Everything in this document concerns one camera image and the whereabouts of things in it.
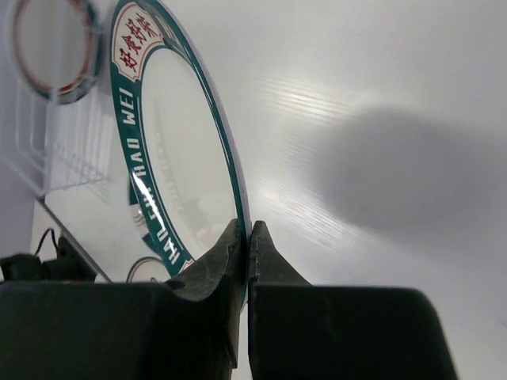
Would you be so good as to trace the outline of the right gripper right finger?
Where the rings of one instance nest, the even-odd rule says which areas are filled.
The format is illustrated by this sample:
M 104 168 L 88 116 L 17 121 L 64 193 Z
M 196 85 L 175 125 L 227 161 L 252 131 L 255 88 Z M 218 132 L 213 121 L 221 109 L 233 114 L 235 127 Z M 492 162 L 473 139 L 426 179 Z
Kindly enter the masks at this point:
M 400 287 L 314 286 L 265 222 L 250 239 L 248 355 L 256 379 L 454 379 L 433 304 Z

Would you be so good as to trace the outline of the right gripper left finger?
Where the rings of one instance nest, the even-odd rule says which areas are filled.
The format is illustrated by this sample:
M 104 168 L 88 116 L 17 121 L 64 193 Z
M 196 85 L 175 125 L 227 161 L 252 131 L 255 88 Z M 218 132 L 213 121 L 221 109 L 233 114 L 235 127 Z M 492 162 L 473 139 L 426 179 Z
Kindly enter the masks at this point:
M 241 308 L 236 221 L 163 283 L 1 281 L 1 376 L 229 379 Z

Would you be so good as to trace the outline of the hao shi plate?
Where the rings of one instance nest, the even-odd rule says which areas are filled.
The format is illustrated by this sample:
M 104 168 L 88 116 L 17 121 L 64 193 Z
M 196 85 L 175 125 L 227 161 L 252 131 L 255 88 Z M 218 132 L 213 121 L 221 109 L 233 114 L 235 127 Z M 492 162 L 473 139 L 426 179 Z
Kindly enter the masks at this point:
M 116 125 L 151 247 L 171 277 L 227 224 L 251 234 L 245 179 L 219 94 L 161 1 L 120 1 L 109 37 Z

